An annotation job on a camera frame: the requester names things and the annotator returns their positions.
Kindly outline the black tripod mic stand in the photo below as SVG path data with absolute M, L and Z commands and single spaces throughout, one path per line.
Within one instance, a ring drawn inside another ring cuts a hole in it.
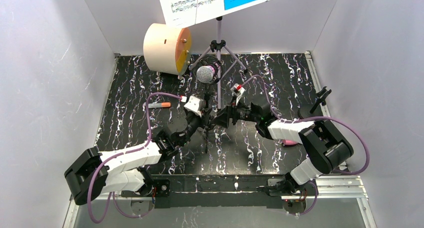
M 221 65 L 221 62 L 216 56 L 205 55 L 204 57 L 199 58 L 199 63 L 191 70 L 196 80 L 203 86 L 203 120 L 205 121 L 205 124 L 202 130 L 202 135 L 205 139 L 205 153 L 208 153 L 209 149 L 209 131 L 214 127 L 214 125 L 211 124 L 212 107 L 210 101 L 213 94 L 213 85 L 216 85 L 220 80 L 218 77 L 218 71 L 220 70 Z

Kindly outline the blue mesh microphone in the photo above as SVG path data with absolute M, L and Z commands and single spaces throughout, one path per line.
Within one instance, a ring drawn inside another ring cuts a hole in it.
M 196 71 L 196 78 L 199 82 L 204 84 L 217 83 L 220 78 L 218 71 L 221 69 L 220 62 L 209 63 L 200 66 Z

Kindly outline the pink microphone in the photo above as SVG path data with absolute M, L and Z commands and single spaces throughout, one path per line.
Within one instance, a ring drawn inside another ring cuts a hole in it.
M 282 146 L 283 147 L 293 147 L 298 145 L 299 143 L 296 141 L 292 141 L 292 140 L 283 140 L 282 141 Z

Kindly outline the black round-base mic stand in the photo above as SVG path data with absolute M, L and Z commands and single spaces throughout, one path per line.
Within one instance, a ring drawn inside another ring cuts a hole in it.
M 300 105 L 297 110 L 299 119 L 321 116 L 319 114 L 319 108 L 325 107 L 327 105 L 327 97 L 331 93 L 332 89 L 327 89 L 327 86 L 324 86 L 319 92 L 316 93 L 316 99 L 313 104 Z

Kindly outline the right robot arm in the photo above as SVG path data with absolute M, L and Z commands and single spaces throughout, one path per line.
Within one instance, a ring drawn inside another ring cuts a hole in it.
M 354 154 L 352 145 L 330 120 L 283 122 L 274 115 L 269 104 L 248 106 L 232 102 L 217 113 L 211 124 L 228 128 L 239 120 L 255 123 L 263 138 L 301 144 L 308 155 L 281 180 L 263 187 L 268 194 L 294 193 L 307 182 L 331 173 Z

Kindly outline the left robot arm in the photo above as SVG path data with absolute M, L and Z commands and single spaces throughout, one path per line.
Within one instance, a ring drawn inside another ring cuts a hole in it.
M 205 128 L 210 109 L 201 112 L 185 111 L 185 119 L 175 117 L 151 141 L 133 147 L 99 151 L 86 149 L 64 172 L 64 177 L 76 205 L 85 205 L 100 194 L 113 191 L 142 193 L 153 186 L 145 169 L 172 159 L 185 146 L 198 128 Z

